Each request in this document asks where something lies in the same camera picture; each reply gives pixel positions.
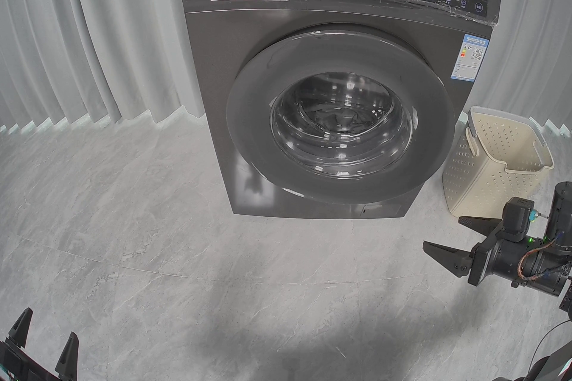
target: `front-loading washing machine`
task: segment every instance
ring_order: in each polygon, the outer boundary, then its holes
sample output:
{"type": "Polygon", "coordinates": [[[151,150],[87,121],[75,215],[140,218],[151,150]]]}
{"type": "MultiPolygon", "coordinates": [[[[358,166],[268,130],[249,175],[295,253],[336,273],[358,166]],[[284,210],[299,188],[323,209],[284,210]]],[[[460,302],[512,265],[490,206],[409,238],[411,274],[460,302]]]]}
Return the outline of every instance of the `front-loading washing machine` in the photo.
{"type": "Polygon", "coordinates": [[[182,0],[234,213],[405,215],[441,166],[500,0],[182,0]]]}

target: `cream laundry basket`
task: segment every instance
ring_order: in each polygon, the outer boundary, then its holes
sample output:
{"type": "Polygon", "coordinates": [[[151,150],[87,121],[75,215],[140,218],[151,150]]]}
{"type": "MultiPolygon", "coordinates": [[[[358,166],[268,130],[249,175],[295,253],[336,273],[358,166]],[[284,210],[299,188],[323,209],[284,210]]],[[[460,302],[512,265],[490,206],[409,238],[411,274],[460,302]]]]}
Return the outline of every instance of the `cream laundry basket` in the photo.
{"type": "Polygon", "coordinates": [[[534,122],[474,106],[443,171],[447,206],[454,216],[501,218],[508,200],[528,197],[552,168],[534,122]]]}

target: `gray marble floor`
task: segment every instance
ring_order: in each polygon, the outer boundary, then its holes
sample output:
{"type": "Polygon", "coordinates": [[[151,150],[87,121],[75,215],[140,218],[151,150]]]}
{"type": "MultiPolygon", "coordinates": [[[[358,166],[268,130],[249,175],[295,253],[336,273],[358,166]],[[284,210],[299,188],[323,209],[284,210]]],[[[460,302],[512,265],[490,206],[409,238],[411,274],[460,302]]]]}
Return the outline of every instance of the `gray marble floor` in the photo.
{"type": "MultiPolygon", "coordinates": [[[[543,212],[572,180],[569,133],[544,132],[543,212]]],[[[31,307],[27,349],[53,368],[75,331],[80,381],[524,375],[559,301],[497,277],[475,288],[421,249],[480,238],[447,212],[440,172],[403,219],[233,215],[206,120],[182,110],[0,131],[0,336],[31,307]]]]}

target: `door glass window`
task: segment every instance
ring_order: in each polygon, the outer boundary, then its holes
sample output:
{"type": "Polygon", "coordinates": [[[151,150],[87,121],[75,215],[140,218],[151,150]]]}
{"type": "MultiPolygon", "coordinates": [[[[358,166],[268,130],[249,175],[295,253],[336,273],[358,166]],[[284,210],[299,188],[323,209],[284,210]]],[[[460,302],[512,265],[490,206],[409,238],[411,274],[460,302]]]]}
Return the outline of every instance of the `door glass window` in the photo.
{"type": "Polygon", "coordinates": [[[411,115],[389,88],[352,73],[322,73],[285,90],[271,110],[274,140],[313,172],[351,178],[383,170],[411,142],[411,115]]]}

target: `energy label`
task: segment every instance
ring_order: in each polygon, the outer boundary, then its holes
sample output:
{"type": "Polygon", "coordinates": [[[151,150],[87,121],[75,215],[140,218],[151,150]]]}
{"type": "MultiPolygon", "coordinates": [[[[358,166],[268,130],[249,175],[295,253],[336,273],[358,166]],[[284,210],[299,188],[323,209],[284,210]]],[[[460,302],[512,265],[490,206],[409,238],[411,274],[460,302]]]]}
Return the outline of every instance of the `energy label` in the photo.
{"type": "Polygon", "coordinates": [[[474,81],[483,62],[487,46],[489,46],[489,40],[486,38],[465,34],[451,78],[474,81]]]}

